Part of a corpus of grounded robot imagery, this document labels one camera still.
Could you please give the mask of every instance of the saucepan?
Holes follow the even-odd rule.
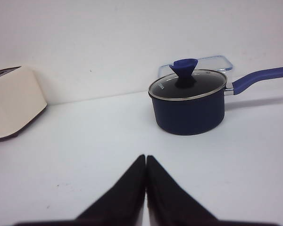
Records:
[[[149,86],[157,124],[178,135],[195,135],[216,127],[225,115],[227,95],[237,95],[257,81],[283,77],[283,67],[250,73],[227,84],[218,71],[195,70],[197,59],[175,61],[174,73]]]

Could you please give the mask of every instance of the container lid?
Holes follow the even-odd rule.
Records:
[[[211,95],[223,89],[227,78],[212,70],[194,70],[197,59],[175,61],[170,68],[175,72],[153,82],[149,87],[152,97],[183,101]]]

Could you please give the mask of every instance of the cream toaster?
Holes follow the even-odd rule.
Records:
[[[46,106],[38,81],[29,68],[0,70],[0,141],[16,137]]]

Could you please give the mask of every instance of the white tabletop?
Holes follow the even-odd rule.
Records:
[[[0,143],[0,225],[75,218],[142,153],[217,218],[283,225],[282,80],[225,97],[223,122],[195,136],[160,129],[147,92],[48,106]]]

